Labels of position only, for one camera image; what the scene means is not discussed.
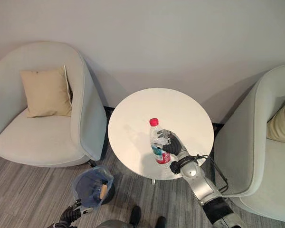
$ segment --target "transparent plastic bag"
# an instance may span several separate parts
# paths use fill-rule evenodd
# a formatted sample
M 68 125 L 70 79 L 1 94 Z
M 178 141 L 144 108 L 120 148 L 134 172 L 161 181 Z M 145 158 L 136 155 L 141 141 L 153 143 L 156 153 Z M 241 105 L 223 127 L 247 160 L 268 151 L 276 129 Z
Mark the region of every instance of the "transparent plastic bag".
M 81 199 L 82 209 L 97 209 L 105 200 L 113 183 L 113 175 L 103 166 L 93 167 L 75 178 L 72 183 L 74 198 Z M 99 198 L 102 185 L 107 185 L 107 192 Z

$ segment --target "white armchair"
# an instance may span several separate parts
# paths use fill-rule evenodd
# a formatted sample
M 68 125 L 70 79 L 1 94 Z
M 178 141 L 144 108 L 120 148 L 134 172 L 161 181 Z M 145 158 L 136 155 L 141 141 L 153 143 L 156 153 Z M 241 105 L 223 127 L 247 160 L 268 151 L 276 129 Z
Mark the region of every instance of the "white armchair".
M 285 221 L 285 143 L 266 138 L 266 123 L 285 104 L 285 66 L 267 72 L 233 113 L 214 144 L 215 162 L 239 207 Z
M 72 116 L 27 118 L 20 70 L 66 65 L 73 92 Z M 0 61 L 0 156 L 42 167 L 66 167 L 99 160 L 106 115 L 82 56 L 64 43 L 24 45 Z

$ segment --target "cushion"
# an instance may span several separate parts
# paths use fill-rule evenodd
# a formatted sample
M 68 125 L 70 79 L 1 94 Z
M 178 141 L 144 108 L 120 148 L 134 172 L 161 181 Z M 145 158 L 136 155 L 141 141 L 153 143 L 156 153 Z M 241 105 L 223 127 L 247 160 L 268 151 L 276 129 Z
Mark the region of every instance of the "cushion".
M 71 117 L 27 118 L 20 113 L 0 134 L 0 156 L 34 166 L 78 165 L 86 157 L 71 140 Z
M 285 105 L 267 123 L 267 138 L 285 143 Z
M 28 117 L 71 115 L 66 67 L 49 71 L 21 71 L 28 101 Z
M 240 200 L 262 216 L 285 221 L 285 143 L 266 139 L 262 183 L 253 195 Z

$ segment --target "red bottle cap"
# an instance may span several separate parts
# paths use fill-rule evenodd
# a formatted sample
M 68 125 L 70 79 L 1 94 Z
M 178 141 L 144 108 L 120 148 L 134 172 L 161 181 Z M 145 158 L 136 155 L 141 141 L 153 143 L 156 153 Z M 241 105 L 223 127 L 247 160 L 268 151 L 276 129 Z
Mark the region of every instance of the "red bottle cap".
M 155 127 L 158 125 L 158 119 L 157 118 L 152 118 L 149 122 L 150 122 L 150 125 L 152 127 Z

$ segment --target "bottle label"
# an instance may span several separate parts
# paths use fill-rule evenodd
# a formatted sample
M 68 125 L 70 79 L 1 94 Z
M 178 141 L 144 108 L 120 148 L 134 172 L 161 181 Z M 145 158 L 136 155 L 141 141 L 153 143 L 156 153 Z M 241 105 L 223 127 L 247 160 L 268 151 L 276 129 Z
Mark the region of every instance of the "bottle label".
M 155 160 L 159 164 L 166 164 L 170 161 L 170 154 L 157 148 L 156 146 L 151 146 L 153 153 L 155 155 Z

